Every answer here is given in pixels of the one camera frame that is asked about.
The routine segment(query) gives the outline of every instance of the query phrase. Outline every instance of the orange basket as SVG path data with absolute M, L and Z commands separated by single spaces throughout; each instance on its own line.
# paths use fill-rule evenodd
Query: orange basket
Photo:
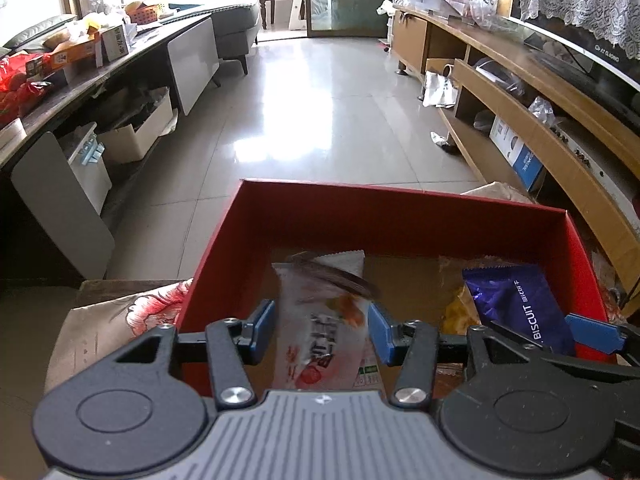
M 129 14 L 129 17 L 131 18 L 131 23 L 146 25 L 147 23 L 156 22 L 158 20 L 158 17 L 161 16 L 163 12 L 164 4 L 156 4 L 134 10 Z

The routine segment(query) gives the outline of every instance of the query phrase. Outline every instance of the blue biscuit wrapper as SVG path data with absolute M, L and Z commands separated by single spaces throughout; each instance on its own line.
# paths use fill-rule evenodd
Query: blue biscuit wrapper
M 482 324 L 497 321 L 559 354 L 575 355 L 564 314 L 537 265 L 464 269 Z

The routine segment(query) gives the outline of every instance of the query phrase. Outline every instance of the cabinet door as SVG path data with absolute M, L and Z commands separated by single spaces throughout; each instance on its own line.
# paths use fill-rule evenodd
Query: cabinet door
M 393 35 L 393 53 L 417 73 L 424 73 L 426 20 L 398 11 L 394 16 Z

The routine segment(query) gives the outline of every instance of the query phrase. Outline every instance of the white logo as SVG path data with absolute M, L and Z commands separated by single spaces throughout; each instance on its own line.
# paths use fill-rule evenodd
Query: white logo
M 322 394 L 320 396 L 317 396 L 314 401 L 317 402 L 318 404 L 328 404 L 329 402 L 331 402 L 333 399 L 331 397 L 329 397 L 328 395 Z

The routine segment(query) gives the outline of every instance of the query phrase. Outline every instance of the gray sofa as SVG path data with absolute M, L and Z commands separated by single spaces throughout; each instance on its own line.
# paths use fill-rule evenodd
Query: gray sofa
M 192 16 L 211 13 L 213 32 L 216 37 L 218 57 L 222 59 L 237 59 L 242 64 L 244 74 L 248 73 L 246 55 L 251 49 L 252 43 L 257 43 L 260 30 L 260 7 L 258 0 L 238 0 L 228 4 L 207 4 L 185 6 L 173 16 L 163 18 L 162 23 L 171 23 L 184 20 Z

